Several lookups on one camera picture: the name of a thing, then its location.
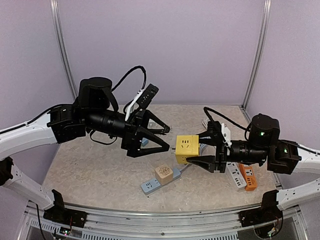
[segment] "beige table surface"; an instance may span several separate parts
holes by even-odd
[[[172,127],[162,138],[175,147],[177,135],[203,132],[205,117],[201,105],[151,105],[149,110]],[[238,106],[211,106],[232,120],[247,126]],[[215,120],[226,123],[233,140],[243,140],[244,131],[213,114]],[[94,137],[110,141],[106,134]],[[63,143],[53,160],[44,186],[59,191],[65,202],[79,205],[148,212],[178,212],[216,210],[260,203],[263,193],[275,189],[272,173],[263,167],[253,167],[258,182],[255,191],[237,192],[226,173],[209,173],[195,165],[187,168],[180,179],[150,195],[140,185],[155,177],[154,169],[164,163],[181,169],[172,151],[130,158],[120,148],[121,139],[111,146],[82,137]],[[205,150],[214,153],[213,147]]]

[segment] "orange power strip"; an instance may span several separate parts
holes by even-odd
[[[246,191],[253,191],[258,187],[257,180],[252,166],[239,163],[239,170],[246,181]]]

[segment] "white wall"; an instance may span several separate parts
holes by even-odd
[[[265,47],[252,97],[251,117],[280,122],[280,137],[320,149],[320,1],[272,0]],[[290,188],[318,178],[281,175]],[[300,205],[312,240],[320,239],[320,200]]]
[[[62,66],[50,2],[0,1],[0,129],[30,120],[72,96]],[[11,156],[42,183],[57,145]],[[0,186],[0,239],[15,239],[27,199]]]
[[[250,78],[264,0],[59,1],[76,81],[114,83],[143,65],[159,87],[154,104],[241,104]],[[115,91],[128,102],[137,71]]]

